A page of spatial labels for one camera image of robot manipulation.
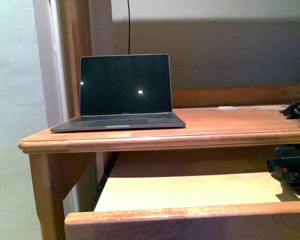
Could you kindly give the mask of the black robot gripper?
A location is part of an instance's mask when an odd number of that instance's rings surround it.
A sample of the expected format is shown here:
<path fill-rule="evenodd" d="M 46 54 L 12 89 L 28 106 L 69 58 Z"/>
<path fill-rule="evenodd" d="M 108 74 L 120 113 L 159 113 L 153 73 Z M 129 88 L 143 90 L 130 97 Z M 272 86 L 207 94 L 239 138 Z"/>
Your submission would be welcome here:
<path fill-rule="evenodd" d="M 280 146 L 274 152 L 275 158 L 266 161 L 268 172 L 300 196 L 300 147 Z"/>

